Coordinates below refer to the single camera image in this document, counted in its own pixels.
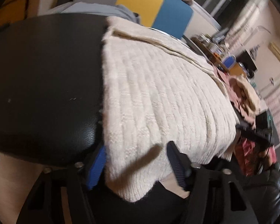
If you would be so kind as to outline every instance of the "black cushion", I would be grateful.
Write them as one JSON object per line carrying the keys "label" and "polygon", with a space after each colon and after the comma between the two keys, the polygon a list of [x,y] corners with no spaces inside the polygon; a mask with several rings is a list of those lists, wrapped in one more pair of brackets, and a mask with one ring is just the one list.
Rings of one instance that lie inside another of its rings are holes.
{"label": "black cushion", "polygon": [[57,166],[92,151],[105,28],[103,16],[56,14],[0,32],[0,151]]}

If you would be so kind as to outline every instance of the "beige fur garment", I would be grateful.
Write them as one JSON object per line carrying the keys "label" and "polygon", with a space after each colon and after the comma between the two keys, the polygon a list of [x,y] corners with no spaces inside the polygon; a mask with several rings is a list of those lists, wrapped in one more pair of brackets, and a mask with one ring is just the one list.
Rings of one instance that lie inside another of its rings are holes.
{"label": "beige fur garment", "polygon": [[158,31],[117,17],[107,22],[105,180],[114,193],[135,202],[171,172],[169,140],[191,161],[206,164],[232,143],[237,118],[203,57]]}

